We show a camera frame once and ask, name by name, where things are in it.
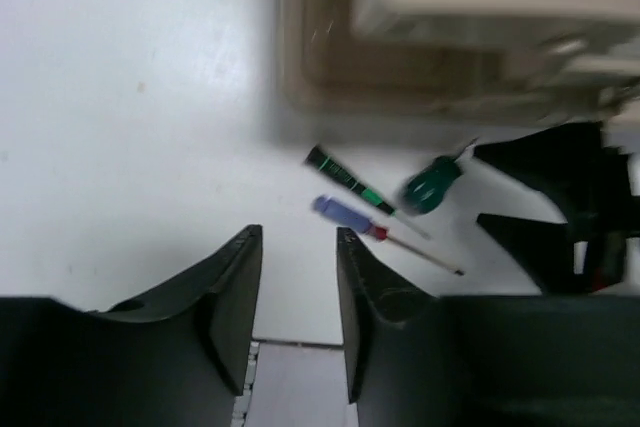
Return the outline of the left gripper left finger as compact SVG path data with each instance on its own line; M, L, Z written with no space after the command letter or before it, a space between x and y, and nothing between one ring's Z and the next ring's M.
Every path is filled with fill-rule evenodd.
M263 230L109 310L1 301L5 426L229 426L253 341Z

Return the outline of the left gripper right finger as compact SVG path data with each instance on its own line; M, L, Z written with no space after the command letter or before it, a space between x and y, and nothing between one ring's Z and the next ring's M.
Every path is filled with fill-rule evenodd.
M363 426L635 426L635 297L434 297L336 237L348 397Z

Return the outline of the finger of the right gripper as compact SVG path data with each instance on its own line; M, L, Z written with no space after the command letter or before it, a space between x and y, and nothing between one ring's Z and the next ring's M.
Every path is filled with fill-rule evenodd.
M575 242L566 224L481 213L476 223L526 272L544 295L586 294Z
M600 122L482 144L473 156L547 196L571 227L630 225L629 156L604 144Z

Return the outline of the green stubby screwdriver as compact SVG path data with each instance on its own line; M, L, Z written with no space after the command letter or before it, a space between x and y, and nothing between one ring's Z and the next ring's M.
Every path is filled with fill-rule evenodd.
M457 151L434 158L427 167L405 182L400 200L411 215L426 215L441 205L452 185L464 174L459 159L478 140L476 137Z

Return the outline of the beige plastic toolbox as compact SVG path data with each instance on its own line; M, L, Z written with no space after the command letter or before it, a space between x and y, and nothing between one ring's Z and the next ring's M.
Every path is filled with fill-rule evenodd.
M639 0L279 0L280 84L312 116L639 124Z

